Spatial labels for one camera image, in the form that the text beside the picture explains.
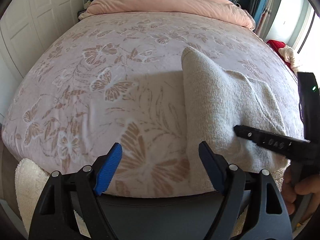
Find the person's right hand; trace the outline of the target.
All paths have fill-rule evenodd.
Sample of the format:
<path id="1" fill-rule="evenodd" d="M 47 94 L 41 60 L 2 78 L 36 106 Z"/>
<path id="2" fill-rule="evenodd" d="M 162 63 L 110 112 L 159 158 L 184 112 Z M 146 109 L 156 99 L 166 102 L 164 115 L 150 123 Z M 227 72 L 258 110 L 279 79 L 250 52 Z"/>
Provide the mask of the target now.
<path id="1" fill-rule="evenodd" d="M 319 202 L 320 202 L 319 175 L 310 176 L 300 181 L 295 186 L 292 186 L 291 181 L 292 181 L 292 172 L 291 172 L 291 165 L 290 165 L 287 167 L 287 169 L 284 172 L 281 195 L 285 202 L 287 211 L 289 215 L 291 215 L 294 213 L 296 209 L 294 202 L 297 196 L 312 194 L 312 198 L 310 200 L 306 213 L 301 219 L 301 221 L 305 221 L 315 213 L 315 211 L 317 210 L 317 207 L 319 206 Z"/>

